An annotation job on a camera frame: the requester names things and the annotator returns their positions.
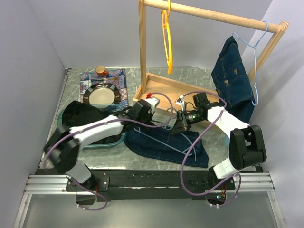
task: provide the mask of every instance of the white wall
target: white wall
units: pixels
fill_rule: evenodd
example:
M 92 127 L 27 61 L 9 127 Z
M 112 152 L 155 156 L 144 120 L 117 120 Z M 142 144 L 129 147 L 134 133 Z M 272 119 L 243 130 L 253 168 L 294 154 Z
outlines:
M 263 165 L 270 171 L 289 228 L 304 226 L 304 2 L 273 0 L 265 20 L 289 22 L 284 34 L 258 75 L 260 104 L 251 123 L 261 126 L 267 151 Z M 261 35 L 256 32 L 251 43 Z M 268 41 L 260 42 L 259 52 Z M 250 70 L 252 49 L 243 60 Z
M 137 0 L 28 0 L 65 67 L 138 66 Z M 173 0 L 261 20 L 271 0 Z M 147 9 L 147 64 L 166 65 L 161 10 Z M 212 69 L 233 31 L 250 40 L 254 30 L 173 12 L 173 64 Z M 245 45 L 240 45 L 241 53 Z
M 29 4 L 0 1 L 0 227 L 12 227 L 42 155 L 65 70 Z

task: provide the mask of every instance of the orange cup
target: orange cup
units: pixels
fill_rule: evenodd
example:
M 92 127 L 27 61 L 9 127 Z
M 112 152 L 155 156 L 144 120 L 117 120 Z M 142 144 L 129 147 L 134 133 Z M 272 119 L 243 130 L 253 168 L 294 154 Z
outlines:
M 108 72 L 105 70 L 104 66 L 96 67 L 95 71 L 96 71 L 97 75 L 100 77 L 104 77 L 108 74 Z

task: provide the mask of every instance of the blue denim shirt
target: blue denim shirt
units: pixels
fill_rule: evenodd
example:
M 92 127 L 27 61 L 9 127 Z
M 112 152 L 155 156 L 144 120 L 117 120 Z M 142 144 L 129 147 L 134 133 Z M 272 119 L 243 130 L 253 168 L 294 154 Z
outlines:
M 255 99 L 233 37 L 226 40 L 211 75 L 218 95 L 227 102 L 226 110 L 248 123 L 254 110 L 251 101 Z

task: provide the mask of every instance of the placemat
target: placemat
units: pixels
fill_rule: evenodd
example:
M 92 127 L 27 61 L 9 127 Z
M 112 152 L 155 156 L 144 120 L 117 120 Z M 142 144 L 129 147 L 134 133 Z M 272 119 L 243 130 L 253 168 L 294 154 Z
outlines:
M 120 104 L 122 107 L 129 106 L 128 103 L 128 91 L 127 81 L 125 78 L 125 69 L 109 70 L 108 74 L 104 77 L 100 77 L 96 72 L 83 72 L 80 74 L 80 89 L 78 101 L 83 102 L 83 94 L 92 85 L 108 82 L 116 86 L 120 93 Z

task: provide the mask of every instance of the denim fabric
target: denim fabric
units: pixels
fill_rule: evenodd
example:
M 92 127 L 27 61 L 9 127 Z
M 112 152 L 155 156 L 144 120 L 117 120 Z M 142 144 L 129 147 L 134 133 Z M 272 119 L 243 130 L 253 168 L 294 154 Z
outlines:
M 144 129 L 141 127 L 141 132 L 158 139 L 161 142 L 164 142 L 180 151 L 184 151 L 189 148 L 191 144 L 185 139 L 181 134 L 177 134 L 170 137 L 169 142 L 167 142 L 170 132 L 163 128 L 151 128 Z M 194 142 L 195 139 L 199 136 L 198 132 L 186 131 L 183 132 L 185 136 L 187 136 L 191 142 Z M 177 164 L 181 164 L 185 155 L 162 144 L 159 143 L 135 130 L 129 131 L 126 134 L 126 138 L 124 140 L 125 145 L 134 153 L 147 157 L 154 158 L 166 162 L 173 162 Z M 208 167 L 208 155 L 202 145 L 202 141 L 195 145 L 197 160 L 195 161 L 194 152 L 192 150 L 191 156 L 188 156 L 186 165 L 194 166 L 194 167 Z
M 226 110 L 248 123 L 254 110 L 251 101 L 255 99 L 233 37 L 226 40 L 211 75 L 218 95 L 227 102 Z

